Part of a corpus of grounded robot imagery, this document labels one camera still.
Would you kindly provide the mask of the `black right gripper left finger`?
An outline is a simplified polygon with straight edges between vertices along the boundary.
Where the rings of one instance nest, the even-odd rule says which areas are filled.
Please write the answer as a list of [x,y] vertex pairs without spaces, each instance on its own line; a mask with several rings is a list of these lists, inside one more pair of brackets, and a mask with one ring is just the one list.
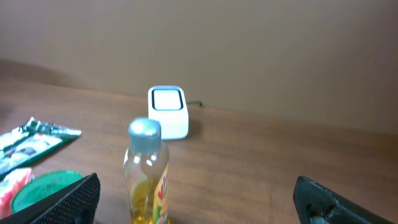
[[100,200],[97,173],[1,220],[1,224],[93,224]]

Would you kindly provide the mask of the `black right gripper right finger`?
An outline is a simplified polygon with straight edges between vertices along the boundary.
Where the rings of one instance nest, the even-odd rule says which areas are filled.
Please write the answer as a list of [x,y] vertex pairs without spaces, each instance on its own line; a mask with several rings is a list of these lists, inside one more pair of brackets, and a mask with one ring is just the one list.
[[296,180],[293,201],[301,224],[392,224],[302,175]]

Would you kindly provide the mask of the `green lid jar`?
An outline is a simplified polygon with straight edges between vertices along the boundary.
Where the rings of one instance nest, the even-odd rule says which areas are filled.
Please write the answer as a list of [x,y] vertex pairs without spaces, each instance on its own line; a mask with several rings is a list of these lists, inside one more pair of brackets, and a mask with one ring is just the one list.
[[11,202],[11,212],[20,212],[82,178],[83,176],[74,170],[57,170],[41,175],[16,193]]

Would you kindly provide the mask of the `orange white small box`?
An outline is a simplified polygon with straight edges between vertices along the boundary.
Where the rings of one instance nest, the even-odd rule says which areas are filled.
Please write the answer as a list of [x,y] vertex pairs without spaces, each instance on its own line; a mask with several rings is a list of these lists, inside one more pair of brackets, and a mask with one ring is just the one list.
[[34,178],[30,167],[15,169],[1,181],[0,217],[6,218],[12,214],[11,202],[16,193]]

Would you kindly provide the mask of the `green wipes packet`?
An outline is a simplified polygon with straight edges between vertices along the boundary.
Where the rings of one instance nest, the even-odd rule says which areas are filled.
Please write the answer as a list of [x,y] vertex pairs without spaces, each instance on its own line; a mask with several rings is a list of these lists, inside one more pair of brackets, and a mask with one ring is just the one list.
[[13,170],[28,167],[81,136],[81,130],[31,117],[28,122],[1,134],[1,179]]

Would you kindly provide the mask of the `yellow oil bottle silver cap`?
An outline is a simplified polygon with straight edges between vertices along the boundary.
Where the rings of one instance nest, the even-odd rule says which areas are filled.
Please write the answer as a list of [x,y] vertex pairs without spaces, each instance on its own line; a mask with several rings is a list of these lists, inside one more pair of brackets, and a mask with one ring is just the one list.
[[131,223],[167,224],[169,150],[161,139],[160,123],[136,118],[130,123],[128,134],[124,180]]

